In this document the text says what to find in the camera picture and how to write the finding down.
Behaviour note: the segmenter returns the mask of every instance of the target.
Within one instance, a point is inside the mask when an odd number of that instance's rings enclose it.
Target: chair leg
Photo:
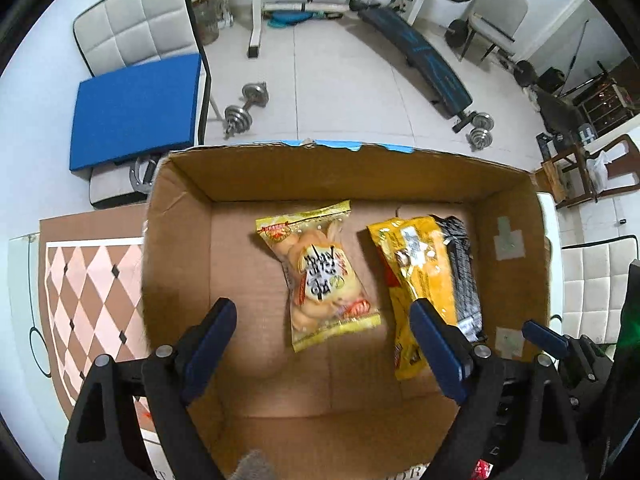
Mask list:
[[[218,118],[219,121],[224,121],[225,118],[220,114],[220,110],[218,110],[218,105],[216,104],[215,100],[213,99],[213,95],[209,94],[209,104],[211,104],[211,106],[213,107],[213,111],[216,113],[216,117]]]
[[[473,29],[471,29],[471,33],[469,34],[469,37],[466,38],[465,46],[462,49],[462,54],[460,55],[460,61],[464,59],[466,51],[469,50],[469,45],[471,45],[471,40],[474,38],[475,35],[476,35],[476,32]]]
[[[484,61],[484,58],[486,58],[489,54],[491,54],[491,51],[494,48],[495,48],[495,43],[492,43],[489,49],[484,53],[484,56],[481,57],[480,61]]]

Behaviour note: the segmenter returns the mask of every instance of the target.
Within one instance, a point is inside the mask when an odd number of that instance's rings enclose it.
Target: metal screw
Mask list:
[[[546,354],[540,354],[538,356],[538,364],[544,367],[548,367],[551,366],[554,362],[551,360],[551,357],[549,357]]]
[[[474,348],[474,354],[479,358],[487,359],[491,355],[491,349],[485,345],[478,345]]]
[[[94,361],[96,366],[106,366],[109,363],[109,356],[107,354],[100,354]]]
[[[172,353],[174,353],[174,348],[171,345],[162,345],[156,350],[158,357],[169,357]]]

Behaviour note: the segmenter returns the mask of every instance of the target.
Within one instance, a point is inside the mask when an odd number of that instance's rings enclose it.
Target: checkered pattern rug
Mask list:
[[[75,405],[98,355],[119,362],[149,354],[140,301],[142,238],[48,242],[44,278],[51,368],[57,365]],[[140,427],[155,431],[146,399],[134,404]]]

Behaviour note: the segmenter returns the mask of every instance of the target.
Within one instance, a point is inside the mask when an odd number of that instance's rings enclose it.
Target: grout line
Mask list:
[[[406,114],[406,120],[409,123],[409,128],[411,129],[411,135],[414,138],[414,147],[417,146],[417,139],[415,138],[414,125],[411,122],[411,117],[409,117],[409,110],[406,107],[406,103],[404,102],[404,96],[402,95],[402,91],[400,89],[400,85],[398,84],[398,80],[396,79],[396,69],[391,67],[391,75],[394,78],[394,83],[396,83],[396,88],[398,89],[398,94],[400,94],[400,100],[402,101],[402,108],[404,108],[404,113]]]
[[[296,27],[293,27],[293,95],[296,100],[296,138],[300,140],[300,122],[298,120],[298,69],[296,65]]]

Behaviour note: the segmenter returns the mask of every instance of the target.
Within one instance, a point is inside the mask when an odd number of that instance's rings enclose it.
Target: bread snack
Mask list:
[[[289,285],[291,340],[298,352],[334,335],[380,324],[338,240],[350,202],[255,221]]]
[[[469,341],[478,340],[482,329],[480,305],[471,274],[468,238],[460,220],[391,218],[370,225],[369,233],[386,263],[386,284],[396,318],[398,380],[415,377],[426,365],[408,319],[411,304],[418,298],[431,301],[442,319],[459,327]]]

